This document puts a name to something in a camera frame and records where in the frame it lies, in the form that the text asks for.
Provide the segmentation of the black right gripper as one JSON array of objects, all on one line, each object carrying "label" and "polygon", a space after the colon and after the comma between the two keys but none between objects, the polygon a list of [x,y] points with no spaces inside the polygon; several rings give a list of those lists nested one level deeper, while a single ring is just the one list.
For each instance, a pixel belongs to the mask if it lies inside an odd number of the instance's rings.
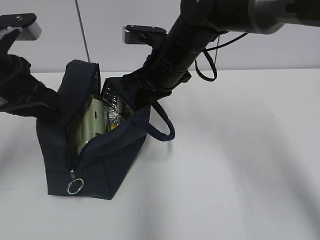
[{"label": "black right gripper", "polygon": [[141,68],[121,78],[124,91],[137,89],[134,100],[136,109],[168,97],[173,89],[191,79],[184,68],[175,67],[164,58],[159,48],[154,48]]}]

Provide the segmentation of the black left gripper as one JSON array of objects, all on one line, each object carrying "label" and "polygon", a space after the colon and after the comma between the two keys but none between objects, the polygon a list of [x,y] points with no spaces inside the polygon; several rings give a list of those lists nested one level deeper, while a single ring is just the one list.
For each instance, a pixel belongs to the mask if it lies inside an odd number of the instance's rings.
[{"label": "black left gripper", "polygon": [[17,55],[0,57],[0,111],[54,122],[59,117],[59,94],[33,77],[30,67]]}]

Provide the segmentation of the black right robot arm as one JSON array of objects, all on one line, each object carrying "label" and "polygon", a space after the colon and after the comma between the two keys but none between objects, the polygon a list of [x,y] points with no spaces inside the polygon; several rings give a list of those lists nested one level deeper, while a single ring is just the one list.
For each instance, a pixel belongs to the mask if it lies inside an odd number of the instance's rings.
[{"label": "black right robot arm", "polygon": [[122,78],[125,89],[137,90],[135,105],[142,107],[169,96],[190,79],[190,66],[209,43],[229,32],[271,35],[284,25],[318,27],[317,0],[183,0],[169,31],[160,27],[126,25],[123,42],[152,48],[143,66]]}]

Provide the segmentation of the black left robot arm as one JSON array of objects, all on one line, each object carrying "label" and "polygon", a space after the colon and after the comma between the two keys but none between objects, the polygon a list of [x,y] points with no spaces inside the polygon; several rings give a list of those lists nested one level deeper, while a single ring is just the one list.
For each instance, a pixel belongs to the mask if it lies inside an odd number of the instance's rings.
[{"label": "black left robot arm", "polygon": [[0,40],[0,111],[54,121],[61,113],[59,94],[31,74],[26,59],[8,53],[19,35],[15,29]]}]

